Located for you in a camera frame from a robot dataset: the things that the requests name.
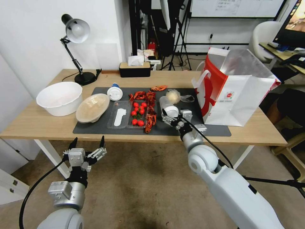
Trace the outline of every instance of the desk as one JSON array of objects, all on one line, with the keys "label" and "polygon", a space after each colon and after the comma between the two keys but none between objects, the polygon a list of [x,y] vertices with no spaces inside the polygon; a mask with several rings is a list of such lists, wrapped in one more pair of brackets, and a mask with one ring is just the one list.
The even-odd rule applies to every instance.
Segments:
[{"label": "desk", "polygon": [[[75,69],[64,69],[50,83],[60,82],[65,76],[75,73]],[[95,87],[109,87],[116,82],[120,87],[152,87],[155,85],[168,85],[169,87],[192,88],[191,79],[199,77],[200,72],[195,71],[152,71],[150,77],[121,78],[118,73],[100,74],[97,81],[83,86],[83,99],[91,95]],[[55,151],[49,140],[73,140],[78,137],[83,141],[100,141],[102,135],[73,134],[77,123],[75,113],[55,117],[39,107],[35,101],[24,109],[20,115],[4,130],[2,138],[34,139],[48,158],[57,165],[61,158]],[[232,163],[236,168],[247,156],[254,145],[284,146],[285,139],[269,121],[260,108],[258,108],[244,127],[229,127],[231,137],[209,137],[215,144],[239,144],[247,145],[245,151],[237,152]],[[179,136],[156,135],[105,135],[105,141],[115,142],[180,142]],[[68,177],[68,168],[62,164],[59,171],[64,177]]]},{"label": "desk", "polygon": [[[286,60],[288,59],[289,57],[295,55],[295,54],[298,54],[297,52],[295,51],[284,51],[284,52],[280,52],[278,50],[276,50],[275,48],[267,45],[267,43],[259,43],[259,45],[261,47],[263,47],[265,50],[267,50],[268,52],[270,52],[271,54],[273,54],[277,59],[283,61],[283,60]],[[302,68],[302,67],[299,67],[299,66],[296,66],[296,65],[292,65],[292,64],[288,64],[288,66],[290,66],[292,69],[298,71],[299,73],[302,73],[305,75],[305,69]]]}]

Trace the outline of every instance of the white chair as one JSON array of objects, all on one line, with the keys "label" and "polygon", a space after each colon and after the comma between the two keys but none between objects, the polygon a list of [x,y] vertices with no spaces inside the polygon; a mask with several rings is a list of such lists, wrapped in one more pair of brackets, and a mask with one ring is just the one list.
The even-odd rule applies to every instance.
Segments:
[{"label": "white chair", "polygon": [[281,28],[281,23],[276,21],[266,21],[258,24],[253,30],[253,35],[249,42],[249,50],[263,63],[270,63],[273,55],[259,46],[259,43],[272,42]]}]

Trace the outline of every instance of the lamp shade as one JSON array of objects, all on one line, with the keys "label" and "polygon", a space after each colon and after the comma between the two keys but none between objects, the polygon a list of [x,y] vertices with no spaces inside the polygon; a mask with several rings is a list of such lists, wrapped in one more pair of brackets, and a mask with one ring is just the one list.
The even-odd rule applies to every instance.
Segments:
[{"label": "lamp shade", "polygon": [[61,20],[66,25],[66,34],[71,42],[82,43],[88,38],[90,27],[87,22],[72,18],[69,14],[64,14]]}]

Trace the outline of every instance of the red and white paper bag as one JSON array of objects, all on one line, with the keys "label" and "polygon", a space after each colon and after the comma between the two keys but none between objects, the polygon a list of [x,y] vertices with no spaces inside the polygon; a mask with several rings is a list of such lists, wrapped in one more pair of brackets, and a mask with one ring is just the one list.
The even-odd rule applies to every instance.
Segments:
[{"label": "red and white paper bag", "polygon": [[192,79],[204,123],[228,126],[244,126],[280,83],[246,49],[229,55],[228,50],[210,48],[199,80]]}]

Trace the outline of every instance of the tissue box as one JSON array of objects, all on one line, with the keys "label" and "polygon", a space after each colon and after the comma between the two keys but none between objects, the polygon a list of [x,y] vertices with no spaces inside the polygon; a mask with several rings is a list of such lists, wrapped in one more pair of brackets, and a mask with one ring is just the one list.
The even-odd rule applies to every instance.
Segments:
[{"label": "tissue box", "polygon": [[126,62],[119,67],[121,77],[149,77],[150,63],[144,62],[142,66],[128,66]]}]

